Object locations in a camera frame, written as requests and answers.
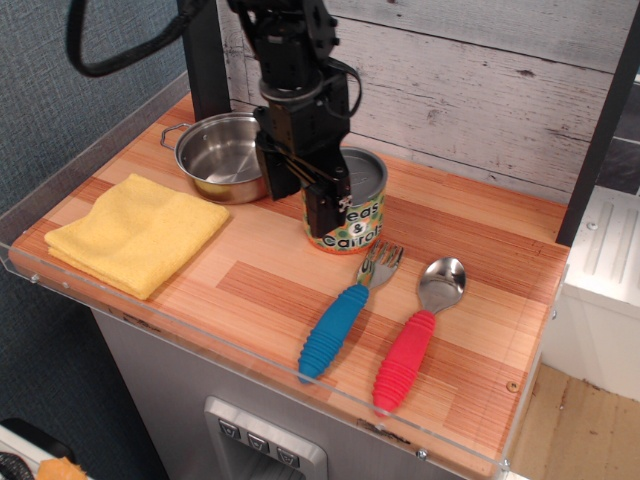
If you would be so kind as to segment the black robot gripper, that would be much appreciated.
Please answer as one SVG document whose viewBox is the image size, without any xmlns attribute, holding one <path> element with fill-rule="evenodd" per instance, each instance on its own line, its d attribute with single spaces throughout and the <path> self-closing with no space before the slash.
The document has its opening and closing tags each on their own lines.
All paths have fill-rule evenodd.
<svg viewBox="0 0 640 480">
<path fill-rule="evenodd" d="M 320 238 L 346 222 L 352 205 L 340 145 L 350 131 L 349 94 L 322 92 L 254 110 L 256 157 L 273 200 L 304 188 L 310 235 Z"/>
</svg>

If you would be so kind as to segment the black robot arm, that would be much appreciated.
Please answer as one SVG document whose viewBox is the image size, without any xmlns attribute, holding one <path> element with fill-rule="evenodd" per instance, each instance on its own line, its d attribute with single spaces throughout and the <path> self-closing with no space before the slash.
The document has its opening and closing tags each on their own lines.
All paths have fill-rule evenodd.
<svg viewBox="0 0 640 480">
<path fill-rule="evenodd" d="M 338 21 L 321 1 L 232 1 L 260 66 L 255 109 L 257 160 L 269 195 L 302 191 L 311 236 L 341 227 L 352 203 L 341 143 L 360 101 L 348 80 L 357 71 L 332 58 Z"/>
</svg>

